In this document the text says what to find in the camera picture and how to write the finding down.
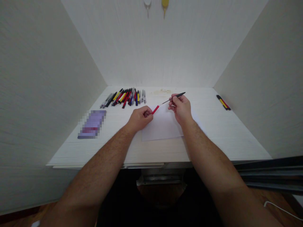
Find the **dark clothing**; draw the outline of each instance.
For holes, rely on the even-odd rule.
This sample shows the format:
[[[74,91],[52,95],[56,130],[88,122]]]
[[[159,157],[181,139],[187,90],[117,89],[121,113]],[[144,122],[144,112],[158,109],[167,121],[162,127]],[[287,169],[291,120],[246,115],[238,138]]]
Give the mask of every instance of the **dark clothing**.
[[[223,226],[213,200],[194,169],[187,169],[187,187],[166,210],[149,204],[137,189],[140,170],[121,170],[101,205],[99,226]]]

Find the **person's right hand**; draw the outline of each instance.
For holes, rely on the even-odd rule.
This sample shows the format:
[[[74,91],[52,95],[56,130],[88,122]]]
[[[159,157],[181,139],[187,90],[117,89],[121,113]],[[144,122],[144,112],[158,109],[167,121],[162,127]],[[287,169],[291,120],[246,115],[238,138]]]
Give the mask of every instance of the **person's right hand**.
[[[169,102],[168,109],[174,111],[177,122],[183,127],[186,122],[193,120],[192,113],[190,110],[190,101],[185,95],[176,97],[178,94],[172,94],[171,101]]]

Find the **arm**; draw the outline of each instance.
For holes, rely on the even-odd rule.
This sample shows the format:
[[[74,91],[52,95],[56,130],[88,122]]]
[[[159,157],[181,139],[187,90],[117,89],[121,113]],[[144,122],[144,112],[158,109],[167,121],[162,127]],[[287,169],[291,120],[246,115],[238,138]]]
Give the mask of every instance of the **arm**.
[[[188,147],[189,159],[208,188],[226,226],[281,226],[254,197],[228,157],[199,128],[189,100],[172,95],[175,112]]]
[[[152,121],[148,106],[133,111],[122,127],[79,171],[64,195],[41,220],[45,226],[94,226],[99,207],[123,165],[129,145]]]

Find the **white wall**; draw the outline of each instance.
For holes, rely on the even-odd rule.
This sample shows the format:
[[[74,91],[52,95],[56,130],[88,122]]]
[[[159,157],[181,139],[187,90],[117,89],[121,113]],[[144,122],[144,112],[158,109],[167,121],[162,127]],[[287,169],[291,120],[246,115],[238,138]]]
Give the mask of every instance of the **white wall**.
[[[303,155],[302,12],[270,0],[214,87],[273,158]]]
[[[267,0],[62,0],[108,85],[213,87]]]
[[[45,164],[106,83],[59,0],[0,3],[0,213],[58,199]]]

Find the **blurred object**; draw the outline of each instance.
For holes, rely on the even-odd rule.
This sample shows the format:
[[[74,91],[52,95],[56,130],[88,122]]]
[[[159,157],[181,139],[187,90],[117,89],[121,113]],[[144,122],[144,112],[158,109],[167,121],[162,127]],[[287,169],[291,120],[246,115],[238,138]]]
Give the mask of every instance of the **blurred object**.
[[[165,12],[166,12],[166,9],[168,7],[168,3],[169,3],[169,0],[162,0],[162,6],[163,6],[163,9],[164,9],[164,19],[165,19]]]
[[[147,18],[149,18],[148,10],[151,8],[152,0],[144,0],[144,6],[147,10]]]

